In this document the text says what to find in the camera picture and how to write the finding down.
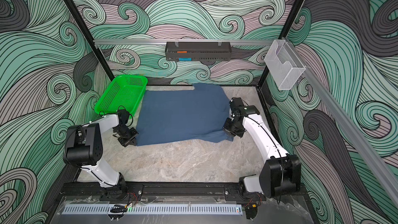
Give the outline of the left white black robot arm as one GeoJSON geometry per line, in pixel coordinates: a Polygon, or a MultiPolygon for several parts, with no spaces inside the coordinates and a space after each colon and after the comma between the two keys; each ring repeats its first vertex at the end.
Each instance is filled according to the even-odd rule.
{"type": "Polygon", "coordinates": [[[67,129],[63,161],[91,175],[106,189],[123,188],[123,175],[114,170],[103,158],[102,134],[112,130],[123,147],[136,146],[138,132],[132,127],[133,115],[125,109],[107,114],[83,125],[67,129]]]}

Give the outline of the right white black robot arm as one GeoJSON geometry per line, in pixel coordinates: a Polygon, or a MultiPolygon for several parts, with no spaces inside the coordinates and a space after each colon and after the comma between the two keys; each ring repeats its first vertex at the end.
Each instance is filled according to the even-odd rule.
{"type": "Polygon", "coordinates": [[[285,150],[272,135],[254,105],[245,105],[240,97],[229,101],[231,117],[224,123],[224,131],[232,137],[249,134],[257,145],[264,166],[259,175],[239,179],[243,195],[264,195],[267,198],[292,194],[301,189],[301,162],[285,150]]]}

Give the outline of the blue t-shirt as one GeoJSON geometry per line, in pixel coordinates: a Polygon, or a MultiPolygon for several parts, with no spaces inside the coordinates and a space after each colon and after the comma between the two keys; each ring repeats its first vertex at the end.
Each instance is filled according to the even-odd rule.
{"type": "Polygon", "coordinates": [[[221,86],[210,84],[195,84],[192,90],[148,90],[138,116],[137,144],[232,141],[223,129],[230,114],[229,101],[221,86]]]}

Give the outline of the green plastic basket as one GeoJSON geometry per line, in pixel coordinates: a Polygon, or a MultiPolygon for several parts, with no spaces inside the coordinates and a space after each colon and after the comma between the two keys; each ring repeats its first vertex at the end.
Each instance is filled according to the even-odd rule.
{"type": "Polygon", "coordinates": [[[144,97],[148,79],[138,75],[119,75],[107,87],[96,103],[94,110],[97,114],[113,114],[123,107],[135,115],[144,97]]]}

